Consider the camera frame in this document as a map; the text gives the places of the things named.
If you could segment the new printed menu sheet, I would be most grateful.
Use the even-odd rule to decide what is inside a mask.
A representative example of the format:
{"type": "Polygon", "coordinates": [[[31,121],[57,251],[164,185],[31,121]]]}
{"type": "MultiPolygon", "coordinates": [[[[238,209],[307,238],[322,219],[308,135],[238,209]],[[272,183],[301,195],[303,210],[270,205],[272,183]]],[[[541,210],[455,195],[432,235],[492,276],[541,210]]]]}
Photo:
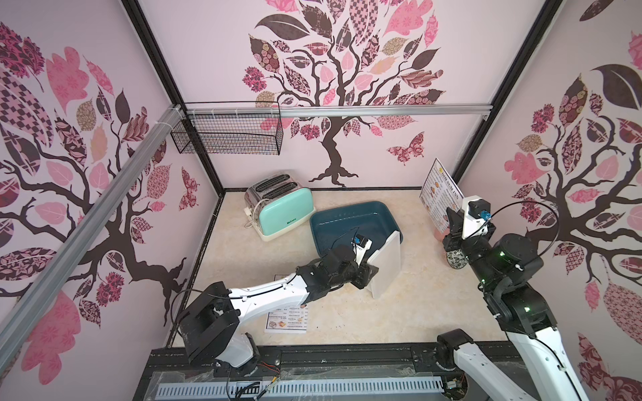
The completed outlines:
{"type": "Polygon", "coordinates": [[[439,159],[435,159],[421,188],[420,200],[436,228],[449,228],[446,210],[457,212],[461,208],[463,194],[439,159]]]}

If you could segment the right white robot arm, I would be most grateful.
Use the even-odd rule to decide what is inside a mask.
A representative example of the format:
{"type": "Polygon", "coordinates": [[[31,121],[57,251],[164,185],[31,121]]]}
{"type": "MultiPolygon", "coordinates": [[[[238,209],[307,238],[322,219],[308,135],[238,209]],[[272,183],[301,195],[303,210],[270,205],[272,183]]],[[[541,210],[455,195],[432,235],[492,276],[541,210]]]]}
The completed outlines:
{"type": "MultiPolygon", "coordinates": [[[[557,321],[545,298],[529,284],[543,267],[537,246],[520,234],[495,244],[489,202],[478,196],[446,209],[449,232],[443,247],[449,264],[471,267],[483,301],[523,360],[541,400],[588,398],[565,351],[557,321]]],[[[436,363],[461,370],[491,400],[530,400],[531,395],[492,362],[461,329],[438,336],[436,363]]]]}

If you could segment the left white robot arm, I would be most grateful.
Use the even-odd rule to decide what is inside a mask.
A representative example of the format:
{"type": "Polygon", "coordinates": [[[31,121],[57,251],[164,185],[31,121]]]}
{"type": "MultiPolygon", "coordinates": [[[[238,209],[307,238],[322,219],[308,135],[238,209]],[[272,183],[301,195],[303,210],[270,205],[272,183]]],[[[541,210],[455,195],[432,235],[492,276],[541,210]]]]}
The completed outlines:
{"type": "Polygon", "coordinates": [[[235,369],[253,369],[259,351],[252,335],[239,331],[244,323],[278,309],[307,305],[345,284],[361,290],[378,272],[378,267],[359,262],[351,247],[340,245],[273,282],[232,289],[215,282],[177,318],[189,364],[217,360],[235,369]]]}

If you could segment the old printed menu sheet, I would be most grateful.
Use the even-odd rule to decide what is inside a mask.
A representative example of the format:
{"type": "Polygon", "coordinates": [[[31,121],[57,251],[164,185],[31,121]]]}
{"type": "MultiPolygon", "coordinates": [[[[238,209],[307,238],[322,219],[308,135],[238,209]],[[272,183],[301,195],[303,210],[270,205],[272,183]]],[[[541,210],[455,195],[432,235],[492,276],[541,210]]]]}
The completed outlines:
{"type": "Polygon", "coordinates": [[[303,306],[277,309],[266,317],[264,332],[269,334],[306,334],[309,309],[303,306]]]}

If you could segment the white acrylic menu holder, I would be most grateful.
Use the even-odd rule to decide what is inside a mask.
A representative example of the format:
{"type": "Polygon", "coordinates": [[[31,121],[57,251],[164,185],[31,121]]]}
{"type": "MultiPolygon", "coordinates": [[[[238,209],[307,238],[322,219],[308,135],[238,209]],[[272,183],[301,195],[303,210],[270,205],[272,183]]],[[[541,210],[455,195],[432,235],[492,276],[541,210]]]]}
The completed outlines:
{"type": "Polygon", "coordinates": [[[392,232],[384,245],[369,257],[367,263],[378,268],[367,289],[373,299],[379,299],[401,273],[401,233],[392,232]]]}

